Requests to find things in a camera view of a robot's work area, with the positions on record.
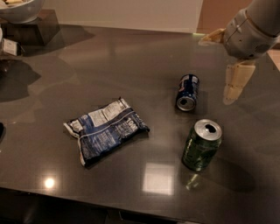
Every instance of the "can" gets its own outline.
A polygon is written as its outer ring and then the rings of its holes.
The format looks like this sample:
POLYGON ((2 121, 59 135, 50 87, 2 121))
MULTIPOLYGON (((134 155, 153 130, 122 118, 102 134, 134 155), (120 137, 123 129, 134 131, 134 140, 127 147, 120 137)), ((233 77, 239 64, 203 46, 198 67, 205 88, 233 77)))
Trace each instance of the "can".
POLYGON ((189 111, 195 108, 197 103, 200 80, 194 74, 183 75, 176 97, 176 105, 183 111, 189 111))
POLYGON ((208 119, 197 121, 185 142, 182 162, 193 171, 205 169, 221 145, 221 127, 208 119))

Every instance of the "gray table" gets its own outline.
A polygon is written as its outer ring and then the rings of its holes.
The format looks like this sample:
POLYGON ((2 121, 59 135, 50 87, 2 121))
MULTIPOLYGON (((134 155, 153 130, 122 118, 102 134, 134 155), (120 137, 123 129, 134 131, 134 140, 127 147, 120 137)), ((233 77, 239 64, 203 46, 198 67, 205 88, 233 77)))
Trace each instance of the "gray table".
POLYGON ((239 101, 222 103, 222 46, 192 34, 64 25, 29 47, 0 77, 0 187, 199 223, 280 222, 280 75, 259 59, 239 101), (174 107, 183 74, 200 78, 193 112, 174 107), (84 168, 62 123, 119 96, 150 127, 84 168), (222 145, 194 173, 181 163, 199 119, 216 121, 222 145), (47 189, 45 180, 54 187, 47 189))

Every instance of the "robotic hand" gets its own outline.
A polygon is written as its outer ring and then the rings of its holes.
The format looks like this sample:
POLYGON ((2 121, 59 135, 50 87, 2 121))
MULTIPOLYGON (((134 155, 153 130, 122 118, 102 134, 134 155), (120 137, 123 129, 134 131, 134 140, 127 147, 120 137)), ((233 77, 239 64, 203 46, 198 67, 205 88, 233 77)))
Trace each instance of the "robotic hand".
POLYGON ((221 43, 228 55, 237 58, 234 65, 227 65, 226 86, 223 102, 228 105, 236 101, 255 71, 256 59, 262 57, 278 41, 280 34, 280 1, 253 0, 240 10, 228 23, 200 40, 221 43))

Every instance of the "bowl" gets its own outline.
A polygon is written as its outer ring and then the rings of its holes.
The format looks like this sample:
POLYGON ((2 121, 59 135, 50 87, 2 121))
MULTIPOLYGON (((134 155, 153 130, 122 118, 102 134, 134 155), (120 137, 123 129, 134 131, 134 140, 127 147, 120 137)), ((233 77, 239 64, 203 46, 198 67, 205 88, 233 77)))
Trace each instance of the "bowl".
POLYGON ((45 0, 30 0, 0 9, 0 18, 11 24, 25 24, 35 20, 45 0))

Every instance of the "green can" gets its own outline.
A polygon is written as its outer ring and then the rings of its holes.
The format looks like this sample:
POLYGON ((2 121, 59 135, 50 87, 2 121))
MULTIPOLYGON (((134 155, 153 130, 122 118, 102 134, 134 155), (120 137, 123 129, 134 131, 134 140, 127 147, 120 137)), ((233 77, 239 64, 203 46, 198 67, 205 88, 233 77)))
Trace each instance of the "green can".
POLYGON ((185 142, 182 162, 196 172, 205 169, 221 144, 221 127, 208 119, 197 121, 185 142))

